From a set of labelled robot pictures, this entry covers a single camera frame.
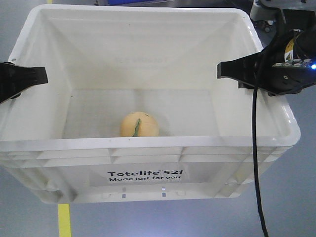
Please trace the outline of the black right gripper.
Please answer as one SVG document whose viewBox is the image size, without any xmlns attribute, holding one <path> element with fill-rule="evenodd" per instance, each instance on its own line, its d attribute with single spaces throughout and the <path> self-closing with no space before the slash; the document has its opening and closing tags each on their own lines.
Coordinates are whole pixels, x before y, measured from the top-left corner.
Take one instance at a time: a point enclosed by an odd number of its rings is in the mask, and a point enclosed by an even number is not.
<svg viewBox="0 0 316 237">
<path fill-rule="evenodd" d="M 218 79 L 238 81 L 239 88 L 254 88 L 260 53 L 217 64 Z M 294 30 L 276 42 L 264 61 L 258 87 L 269 96 L 297 94 L 316 84 L 316 31 Z"/>
</svg>

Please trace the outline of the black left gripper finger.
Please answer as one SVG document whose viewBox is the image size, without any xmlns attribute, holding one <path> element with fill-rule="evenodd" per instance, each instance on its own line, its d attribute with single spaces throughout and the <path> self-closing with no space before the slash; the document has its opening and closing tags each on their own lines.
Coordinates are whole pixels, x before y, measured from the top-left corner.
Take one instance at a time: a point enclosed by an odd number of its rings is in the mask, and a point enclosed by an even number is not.
<svg viewBox="0 0 316 237">
<path fill-rule="evenodd" d="M 45 67 L 23 67 L 0 63 L 0 102 L 14 99 L 29 87 L 48 83 Z"/>
</svg>

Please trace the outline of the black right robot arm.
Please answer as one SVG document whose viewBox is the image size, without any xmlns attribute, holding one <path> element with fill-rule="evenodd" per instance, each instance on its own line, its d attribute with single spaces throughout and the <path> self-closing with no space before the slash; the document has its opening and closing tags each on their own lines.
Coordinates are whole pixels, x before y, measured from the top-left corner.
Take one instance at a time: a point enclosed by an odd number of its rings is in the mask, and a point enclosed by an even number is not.
<svg viewBox="0 0 316 237">
<path fill-rule="evenodd" d="M 269 96 L 297 94 L 316 83 L 316 2 L 261 0 L 274 12 L 276 34 L 260 52 L 217 65 L 217 78 Z"/>
</svg>

